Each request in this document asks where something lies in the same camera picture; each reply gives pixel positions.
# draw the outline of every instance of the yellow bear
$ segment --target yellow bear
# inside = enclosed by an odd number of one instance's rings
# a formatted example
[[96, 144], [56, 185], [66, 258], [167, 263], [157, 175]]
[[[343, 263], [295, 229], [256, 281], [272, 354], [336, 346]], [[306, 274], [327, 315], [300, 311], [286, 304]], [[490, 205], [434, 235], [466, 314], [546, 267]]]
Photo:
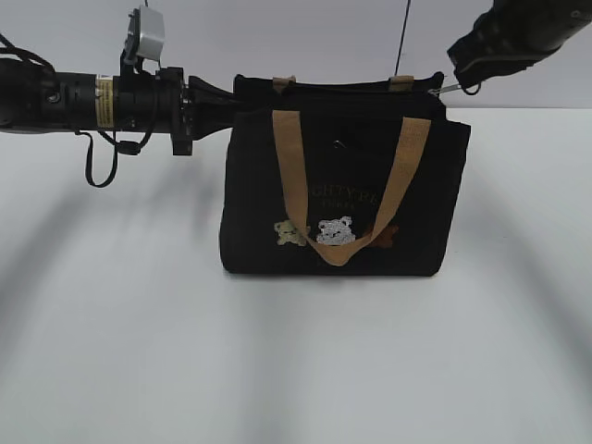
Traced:
[[304, 236], [300, 234], [300, 231], [294, 227], [289, 220], [284, 222], [277, 222], [275, 225], [276, 233], [279, 236], [277, 245], [286, 245], [287, 243], [293, 243], [300, 247], [305, 247], [308, 243]]

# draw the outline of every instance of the bear embroidery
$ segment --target bear embroidery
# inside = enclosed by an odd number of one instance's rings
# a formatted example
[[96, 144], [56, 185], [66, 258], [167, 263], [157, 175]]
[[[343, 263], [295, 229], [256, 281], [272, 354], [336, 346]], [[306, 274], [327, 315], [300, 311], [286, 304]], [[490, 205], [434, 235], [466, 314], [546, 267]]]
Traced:
[[[394, 243], [392, 238], [399, 232], [399, 227], [386, 227], [382, 233], [378, 235], [374, 241], [368, 245], [368, 248], [382, 248], [382, 249], [389, 249], [392, 248]], [[372, 233], [372, 228], [369, 228], [364, 235], [367, 236]]]
[[279, 236], [277, 245], [286, 245], [287, 243], [293, 243], [300, 247], [305, 247], [308, 243], [304, 236], [300, 234], [298, 229], [294, 227], [291, 221], [286, 220], [284, 222], [277, 222], [275, 225], [276, 233]]
[[345, 216], [336, 220], [321, 220], [318, 224], [321, 233], [316, 237], [323, 245], [347, 245], [355, 241], [352, 233], [352, 218]]

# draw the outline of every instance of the bag handle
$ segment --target bag handle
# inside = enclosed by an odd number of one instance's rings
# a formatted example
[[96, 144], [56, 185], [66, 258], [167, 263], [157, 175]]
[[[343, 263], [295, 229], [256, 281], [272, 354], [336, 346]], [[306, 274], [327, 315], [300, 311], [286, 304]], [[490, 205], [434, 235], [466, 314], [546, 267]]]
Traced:
[[415, 83], [414, 76], [396, 76], [388, 79], [388, 90], [391, 93], [410, 93]]
[[282, 94], [290, 86], [291, 83], [296, 82], [295, 76], [290, 77], [274, 77], [273, 86], [276, 93]]
[[308, 236], [308, 184], [300, 112], [275, 110], [273, 122], [284, 203], [290, 221], [328, 264], [346, 265], [382, 233], [399, 211], [424, 154], [431, 121], [408, 117], [403, 119], [395, 159], [373, 230], [359, 240], [340, 246], [324, 245]]

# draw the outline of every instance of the white bear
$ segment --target white bear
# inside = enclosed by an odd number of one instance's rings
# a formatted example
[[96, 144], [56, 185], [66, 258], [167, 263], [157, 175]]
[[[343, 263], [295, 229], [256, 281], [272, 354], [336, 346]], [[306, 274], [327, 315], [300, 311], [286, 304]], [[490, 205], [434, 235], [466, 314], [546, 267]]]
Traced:
[[352, 233], [352, 218], [345, 216], [336, 220], [321, 220], [318, 224], [321, 233], [316, 237], [324, 245], [346, 245], [355, 241]]

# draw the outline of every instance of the yellow label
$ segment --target yellow label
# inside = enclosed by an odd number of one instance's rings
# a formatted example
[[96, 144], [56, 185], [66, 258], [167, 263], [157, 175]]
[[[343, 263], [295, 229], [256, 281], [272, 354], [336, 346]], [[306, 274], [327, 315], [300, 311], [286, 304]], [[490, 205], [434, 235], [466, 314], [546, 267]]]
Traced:
[[113, 78], [96, 76], [96, 124], [99, 128], [115, 127]]

